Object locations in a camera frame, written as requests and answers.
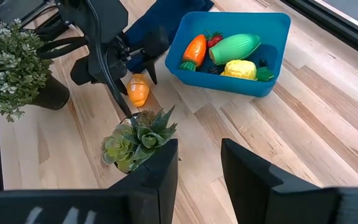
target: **wooden table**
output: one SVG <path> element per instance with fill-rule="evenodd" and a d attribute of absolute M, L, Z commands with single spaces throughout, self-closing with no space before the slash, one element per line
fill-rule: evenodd
<path fill-rule="evenodd" d="M 130 24 L 154 2 L 122 1 Z M 280 1 L 217 0 L 213 11 L 284 12 L 292 25 L 278 83 L 264 98 L 184 85 L 165 68 L 165 55 L 147 104 L 135 108 L 126 98 L 134 113 L 176 105 L 181 161 L 174 223 L 236 223 L 221 169 L 222 138 L 318 186 L 358 186 L 358 52 Z M 78 49 L 51 67 L 70 89 L 63 109 L 26 106 L 15 123 L 0 117 L 5 189 L 107 188 L 124 177 L 101 162 L 101 141 L 122 112 L 104 85 L 77 86 L 70 78 L 86 54 Z"/>

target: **leafy plant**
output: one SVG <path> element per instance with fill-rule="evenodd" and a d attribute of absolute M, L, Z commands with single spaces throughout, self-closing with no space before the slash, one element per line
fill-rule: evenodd
<path fill-rule="evenodd" d="M 20 20 L 0 22 L 0 114 L 8 121 L 20 119 L 20 107 L 31 103 L 45 87 L 52 60 L 42 60 L 35 51 L 44 43 Z"/>
<path fill-rule="evenodd" d="M 176 123 L 167 128 L 174 108 L 167 114 L 163 110 L 156 115 L 151 111 L 142 111 L 131 119 L 130 125 L 119 124 L 112 136 L 106 139 L 104 162 L 116 163 L 118 169 L 125 173 L 138 168 L 175 133 Z"/>

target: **toy vegetable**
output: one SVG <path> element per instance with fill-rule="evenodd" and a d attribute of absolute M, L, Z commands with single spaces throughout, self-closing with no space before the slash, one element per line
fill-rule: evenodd
<path fill-rule="evenodd" d="M 274 77 L 273 72 L 267 68 L 266 60 L 264 59 L 259 60 L 259 68 L 256 71 L 256 77 L 258 81 L 261 82 L 268 82 Z"/>
<path fill-rule="evenodd" d="M 143 106 L 149 96 L 150 88 L 143 74 L 135 74 L 127 84 L 129 99 L 136 107 Z"/>
<path fill-rule="evenodd" d="M 253 34 L 237 34 L 227 37 L 209 49 L 215 65 L 224 65 L 231 60 L 242 60 L 260 45 L 260 37 Z"/>
<path fill-rule="evenodd" d="M 233 60 L 226 64 L 221 75 L 256 80 L 256 65 L 246 60 Z"/>
<path fill-rule="evenodd" d="M 194 72 L 203 63 L 205 52 L 206 39 L 203 34 L 200 34 L 187 46 L 180 69 Z"/>

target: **blue plastic bin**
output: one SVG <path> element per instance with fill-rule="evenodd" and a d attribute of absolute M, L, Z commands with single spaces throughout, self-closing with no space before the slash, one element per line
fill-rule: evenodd
<path fill-rule="evenodd" d="M 290 24 L 290 17 L 283 13 L 189 12 L 180 23 L 165 65 L 187 85 L 258 97 L 266 96 L 272 91 L 280 74 Z M 254 62 L 258 67 L 258 61 L 266 59 L 268 69 L 273 71 L 274 79 L 269 82 L 258 82 L 208 74 L 208 67 L 213 66 L 208 52 L 197 72 L 180 70 L 182 56 L 188 44 L 198 34 L 207 34 L 206 30 L 222 32 L 224 37 L 235 34 L 259 35 L 262 44 L 246 60 Z"/>

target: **black pot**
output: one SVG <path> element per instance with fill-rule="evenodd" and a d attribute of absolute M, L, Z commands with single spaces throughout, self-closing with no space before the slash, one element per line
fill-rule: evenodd
<path fill-rule="evenodd" d="M 45 88 L 39 89 L 39 92 L 31 104 L 50 110 L 61 109 L 70 98 L 68 88 L 53 76 L 49 76 Z"/>

